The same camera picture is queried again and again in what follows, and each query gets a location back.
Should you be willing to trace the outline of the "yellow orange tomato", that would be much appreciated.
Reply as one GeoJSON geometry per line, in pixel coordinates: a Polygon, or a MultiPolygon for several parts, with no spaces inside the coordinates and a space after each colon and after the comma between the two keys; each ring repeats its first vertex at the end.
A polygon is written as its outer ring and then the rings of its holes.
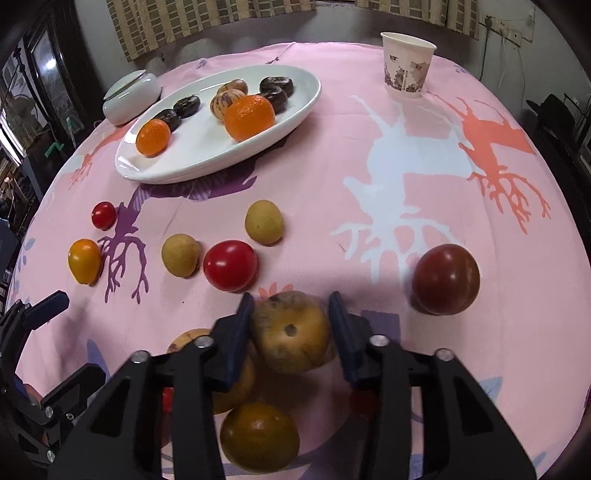
{"type": "Polygon", "coordinates": [[[75,241],[68,251],[68,267],[82,285],[93,285],[100,274],[102,256],[99,246],[90,239],[75,241]]]}

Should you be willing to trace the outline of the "dark yellow tomato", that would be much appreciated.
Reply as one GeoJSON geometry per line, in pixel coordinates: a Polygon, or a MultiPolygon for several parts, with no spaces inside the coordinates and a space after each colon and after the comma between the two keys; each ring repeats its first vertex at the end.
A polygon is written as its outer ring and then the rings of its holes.
{"type": "Polygon", "coordinates": [[[250,402],[225,416],[219,443],[232,465],[255,473],[273,473],[297,458],[301,438],[296,421],[286,411],[250,402]]]}

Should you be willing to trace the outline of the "dark red plum tomato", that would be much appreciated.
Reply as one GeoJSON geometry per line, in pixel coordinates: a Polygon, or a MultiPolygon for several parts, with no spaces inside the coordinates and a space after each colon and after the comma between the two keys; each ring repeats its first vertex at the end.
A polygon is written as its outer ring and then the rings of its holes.
{"type": "Polygon", "coordinates": [[[411,281],[413,305],[434,316],[456,315],[476,300],[481,274],[473,255],[457,244],[442,244],[418,261],[411,281]]]}

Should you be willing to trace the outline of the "striped yellow pepino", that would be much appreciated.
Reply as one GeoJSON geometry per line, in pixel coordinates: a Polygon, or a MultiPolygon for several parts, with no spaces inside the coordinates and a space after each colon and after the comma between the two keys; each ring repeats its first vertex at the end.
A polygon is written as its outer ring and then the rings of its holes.
{"type": "Polygon", "coordinates": [[[277,293],[257,303],[250,330],[257,353],[277,373],[308,372],[329,359],[329,319],[314,297],[300,291],[277,293]]]}

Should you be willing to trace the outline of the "orange mandarin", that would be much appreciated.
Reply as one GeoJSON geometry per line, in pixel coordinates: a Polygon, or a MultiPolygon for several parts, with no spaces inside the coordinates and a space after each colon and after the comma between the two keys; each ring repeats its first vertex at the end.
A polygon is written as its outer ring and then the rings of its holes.
{"type": "Polygon", "coordinates": [[[273,105],[263,96],[242,97],[226,110],[223,124],[228,135],[242,142],[270,129],[276,123],[273,105]]]}
{"type": "Polygon", "coordinates": [[[138,131],[135,146],[140,154],[154,157],[166,149],[170,137],[168,125],[162,120],[152,119],[138,131]]]}

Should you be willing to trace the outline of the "dark purple water chestnut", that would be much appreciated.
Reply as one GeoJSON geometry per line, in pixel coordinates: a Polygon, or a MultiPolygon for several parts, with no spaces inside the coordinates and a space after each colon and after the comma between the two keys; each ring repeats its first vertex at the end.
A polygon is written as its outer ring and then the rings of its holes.
{"type": "Polygon", "coordinates": [[[153,119],[164,122],[171,133],[173,133],[181,124],[181,118],[172,108],[161,110],[153,117],[153,119]]]}

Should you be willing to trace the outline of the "striped pepino melon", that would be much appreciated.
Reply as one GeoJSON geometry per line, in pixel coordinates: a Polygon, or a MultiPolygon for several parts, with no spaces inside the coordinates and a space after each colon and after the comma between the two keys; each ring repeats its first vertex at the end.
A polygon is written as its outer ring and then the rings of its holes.
{"type": "Polygon", "coordinates": [[[217,120],[223,121],[228,109],[243,97],[245,97],[245,93],[238,89],[228,89],[217,93],[211,99],[211,103],[209,103],[212,115],[217,120]]]}

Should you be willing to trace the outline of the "brown passion fruit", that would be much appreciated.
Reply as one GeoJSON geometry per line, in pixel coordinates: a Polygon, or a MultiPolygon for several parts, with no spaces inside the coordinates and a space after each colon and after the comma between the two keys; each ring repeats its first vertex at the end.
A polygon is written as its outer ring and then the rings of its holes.
{"type": "Polygon", "coordinates": [[[238,90],[242,92],[244,95],[249,94],[249,87],[247,87],[247,84],[243,79],[233,79],[229,82],[222,84],[221,87],[218,88],[217,94],[221,94],[222,92],[228,90],[238,90]]]}

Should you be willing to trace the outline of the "tan longan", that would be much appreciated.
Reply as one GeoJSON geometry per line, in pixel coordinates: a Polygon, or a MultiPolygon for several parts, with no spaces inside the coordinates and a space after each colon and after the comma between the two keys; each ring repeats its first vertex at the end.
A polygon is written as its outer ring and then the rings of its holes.
{"type": "Polygon", "coordinates": [[[197,271],[200,254],[199,242],[186,234],[169,236],[161,247],[161,260],[165,269],[180,278],[190,277],[197,271]]]}
{"type": "Polygon", "coordinates": [[[276,244],[283,238],[284,233],[284,220],[280,209],[269,200],[252,203],[246,212],[245,231],[259,244],[276,244]]]}

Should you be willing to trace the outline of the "pale green ceramic jar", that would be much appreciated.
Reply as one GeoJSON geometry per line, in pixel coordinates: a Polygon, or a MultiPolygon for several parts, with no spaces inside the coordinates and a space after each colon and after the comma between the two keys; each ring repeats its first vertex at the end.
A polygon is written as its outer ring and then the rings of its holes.
{"type": "Polygon", "coordinates": [[[161,95],[157,77],[146,70],[133,71],[115,82],[103,97],[106,120],[119,127],[138,117],[161,95]]]}

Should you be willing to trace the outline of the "dark water chestnut on plate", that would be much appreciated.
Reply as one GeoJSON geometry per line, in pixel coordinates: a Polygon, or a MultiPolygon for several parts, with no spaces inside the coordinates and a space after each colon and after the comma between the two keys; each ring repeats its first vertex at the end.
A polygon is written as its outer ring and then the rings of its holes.
{"type": "Polygon", "coordinates": [[[179,99],[174,105],[173,110],[179,118],[188,118],[198,112],[200,108],[200,98],[197,95],[189,95],[179,99]]]}

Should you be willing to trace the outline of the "white oval plate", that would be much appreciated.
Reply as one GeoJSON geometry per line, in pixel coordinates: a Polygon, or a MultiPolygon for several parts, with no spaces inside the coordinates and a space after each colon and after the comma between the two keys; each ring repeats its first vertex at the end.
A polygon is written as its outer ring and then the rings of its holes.
{"type": "Polygon", "coordinates": [[[315,74],[288,65],[249,65],[221,71],[195,80],[149,107],[119,142],[114,167],[123,178],[145,184],[169,184],[198,178],[235,165],[286,137],[301,125],[321,96],[322,83],[315,74]],[[259,82],[269,76],[284,76],[294,83],[294,94],[276,123],[242,142],[236,142],[209,110],[208,103],[222,84],[245,80],[249,92],[259,90],[259,82]],[[172,134],[166,149],[154,157],[139,153],[135,146],[141,127],[158,112],[191,94],[201,106],[197,113],[183,120],[172,134]]]}

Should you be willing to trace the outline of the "left checkered curtain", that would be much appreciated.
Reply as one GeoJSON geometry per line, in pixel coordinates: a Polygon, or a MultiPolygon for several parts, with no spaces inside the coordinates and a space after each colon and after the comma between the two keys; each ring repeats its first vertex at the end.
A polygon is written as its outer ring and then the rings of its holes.
{"type": "Polygon", "coordinates": [[[211,28],[315,10],[310,0],[120,0],[106,6],[129,61],[211,28]]]}

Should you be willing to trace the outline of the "checkered curtain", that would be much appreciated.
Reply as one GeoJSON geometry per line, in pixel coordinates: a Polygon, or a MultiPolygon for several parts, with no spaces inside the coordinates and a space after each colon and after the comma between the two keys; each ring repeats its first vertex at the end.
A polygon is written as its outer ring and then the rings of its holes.
{"type": "Polygon", "coordinates": [[[478,0],[356,0],[356,6],[421,20],[479,38],[478,0]]]}
{"type": "Polygon", "coordinates": [[[120,0],[106,6],[129,61],[211,28],[315,10],[310,0],[120,0]]]}

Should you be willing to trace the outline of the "right checkered curtain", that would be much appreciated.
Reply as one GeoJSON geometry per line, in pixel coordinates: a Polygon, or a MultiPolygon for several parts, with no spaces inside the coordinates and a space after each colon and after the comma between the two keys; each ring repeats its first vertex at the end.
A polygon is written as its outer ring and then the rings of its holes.
{"type": "Polygon", "coordinates": [[[479,38],[478,0],[356,0],[356,6],[421,20],[479,38]]]}

